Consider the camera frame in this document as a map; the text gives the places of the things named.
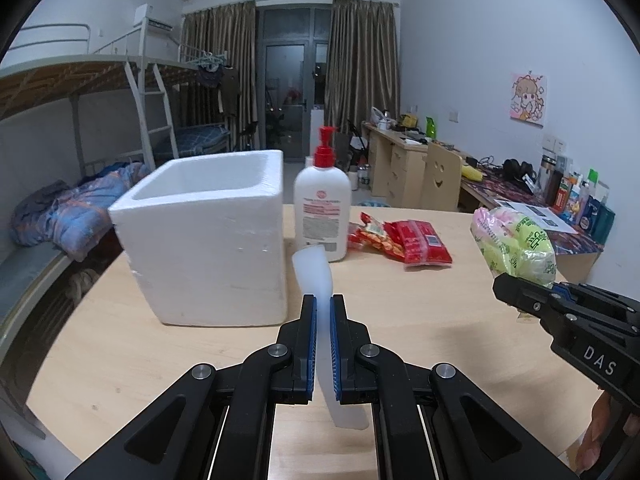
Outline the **person's right hand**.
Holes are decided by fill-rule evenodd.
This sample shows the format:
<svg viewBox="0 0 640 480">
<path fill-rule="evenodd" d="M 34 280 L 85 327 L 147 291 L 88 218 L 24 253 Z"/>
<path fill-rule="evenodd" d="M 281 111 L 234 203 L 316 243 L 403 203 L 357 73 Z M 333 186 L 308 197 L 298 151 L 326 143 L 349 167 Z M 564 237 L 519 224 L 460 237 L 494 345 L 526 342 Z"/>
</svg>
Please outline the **person's right hand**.
<svg viewBox="0 0 640 480">
<path fill-rule="evenodd" d="M 639 472 L 639 416 L 604 392 L 576 454 L 582 479 L 629 479 Z"/>
</svg>

